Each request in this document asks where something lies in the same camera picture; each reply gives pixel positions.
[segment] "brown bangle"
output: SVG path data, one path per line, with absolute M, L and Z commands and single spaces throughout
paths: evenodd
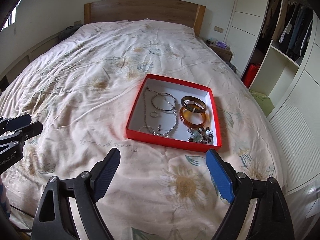
M 196 109 L 201 109 L 200 106 L 197 106 L 196 104 L 189 104 L 190 107 L 192 108 L 196 108 Z M 184 110 L 187 110 L 184 106 L 181 107 L 180 109 L 180 113 L 179 113 L 179 116 L 180 116 L 180 119 L 182 121 L 182 123 L 186 126 L 186 127 L 189 127 L 191 129 L 198 129 L 200 127 L 203 127 L 205 122 L 207 121 L 207 116 L 205 113 L 200 113 L 201 116 L 202 116 L 202 123 L 201 124 L 193 124 L 191 122 L 189 122 L 188 120 L 186 120 L 184 118 L 184 115 L 183 115 L 183 111 Z
M 198 105 L 196 105 L 196 106 L 198 106 L 198 108 L 193 107 L 195 104 L 187 104 L 186 101 L 195 102 L 199 106 L 202 106 L 202 108 L 199 107 Z M 193 112 L 193 113 L 201 114 L 201 113 L 204 113 L 205 111 L 207 111 L 206 104 L 203 101 L 201 101 L 200 99 L 195 98 L 195 97 L 190 97 L 190 96 L 183 97 L 181 99 L 181 104 L 184 106 L 185 109 L 187 109 L 188 111 Z

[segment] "bed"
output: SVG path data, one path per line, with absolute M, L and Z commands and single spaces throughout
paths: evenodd
M 178 0 L 84 6 L 86 25 L 35 59 L 0 97 L 1 115 L 29 113 L 44 126 L 26 142 L 23 160 L 2 176 L 11 204 L 35 214 L 51 176 L 76 177 L 117 147 L 119 168 L 97 203 L 115 239 L 211 239 L 228 203 L 215 189 L 204 155 L 125 137 L 147 73 L 210 87 L 218 108 L 220 156 L 252 179 L 273 176 L 285 184 L 264 114 L 226 63 L 197 37 L 204 9 Z M 76 203 L 71 206 L 86 239 Z M 252 201 L 239 239 L 246 237 L 254 207 Z M 30 226 L 26 217 L 12 217 Z

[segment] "green mat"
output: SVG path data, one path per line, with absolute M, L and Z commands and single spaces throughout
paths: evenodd
M 251 95 L 257 101 L 258 105 L 261 107 L 262 111 L 266 116 L 268 116 L 272 110 L 275 108 L 270 100 L 270 98 L 262 93 L 250 90 Z

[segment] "nightstand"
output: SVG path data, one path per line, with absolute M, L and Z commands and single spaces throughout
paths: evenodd
M 233 56 L 233 53 L 228 49 L 223 49 L 221 47 L 218 47 L 215 44 L 212 44 L 209 46 L 210 49 L 212 49 L 222 60 L 230 62 L 231 58 Z

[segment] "bed frame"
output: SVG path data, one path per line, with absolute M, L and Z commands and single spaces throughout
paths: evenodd
M 204 11 L 203 5 L 180 0 L 102 0 L 84 5 L 84 24 L 148 18 L 183 24 L 199 36 Z

